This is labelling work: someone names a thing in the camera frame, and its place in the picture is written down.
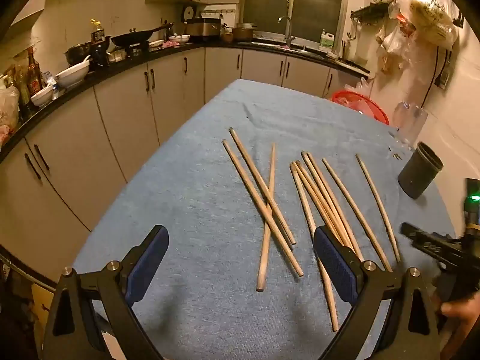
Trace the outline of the right hand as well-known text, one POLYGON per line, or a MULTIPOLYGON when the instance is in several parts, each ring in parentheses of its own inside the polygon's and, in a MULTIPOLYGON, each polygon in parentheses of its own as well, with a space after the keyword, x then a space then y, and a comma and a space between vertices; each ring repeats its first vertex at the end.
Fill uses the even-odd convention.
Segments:
POLYGON ((451 302, 442 302, 435 292, 432 295, 432 302, 436 311, 458 322, 458 327, 452 331, 440 355, 441 359, 452 359, 479 318, 479 292, 472 297, 451 302))

